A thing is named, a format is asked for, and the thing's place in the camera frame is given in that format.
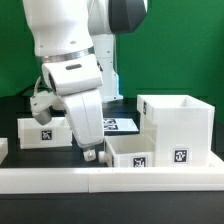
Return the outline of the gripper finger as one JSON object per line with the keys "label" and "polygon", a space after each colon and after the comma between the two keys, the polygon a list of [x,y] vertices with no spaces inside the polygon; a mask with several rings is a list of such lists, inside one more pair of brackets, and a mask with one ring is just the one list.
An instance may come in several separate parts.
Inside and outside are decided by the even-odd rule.
{"label": "gripper finger", "polygon": [[86,162],[91,162],[96,159],[96,150],[94,146],[82,149],[83,157]]}

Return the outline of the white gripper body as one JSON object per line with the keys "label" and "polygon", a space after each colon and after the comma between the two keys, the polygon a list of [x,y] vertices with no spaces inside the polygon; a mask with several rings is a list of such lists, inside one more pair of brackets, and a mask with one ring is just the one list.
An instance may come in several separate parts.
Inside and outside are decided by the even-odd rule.
{"label": "white gripper body", "polygon": [[67,95],[63,104],[77,144],[81,148],[100,144],[104,139],[104,130],[99,90]]}

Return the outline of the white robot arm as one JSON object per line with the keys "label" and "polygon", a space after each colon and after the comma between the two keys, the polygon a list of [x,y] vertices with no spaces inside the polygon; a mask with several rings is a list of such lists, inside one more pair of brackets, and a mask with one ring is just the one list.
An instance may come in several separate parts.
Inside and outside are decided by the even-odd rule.
{"label": "white robot arm", "polygon": [[22,0],[42,61],[39,78],[50,88],[30,98],[33,117],[45,125],[51,107],[65,110],[84,159],[96,158],[104,140],[103,84],[92,37],[136,30],[147,14],[147,0]]}

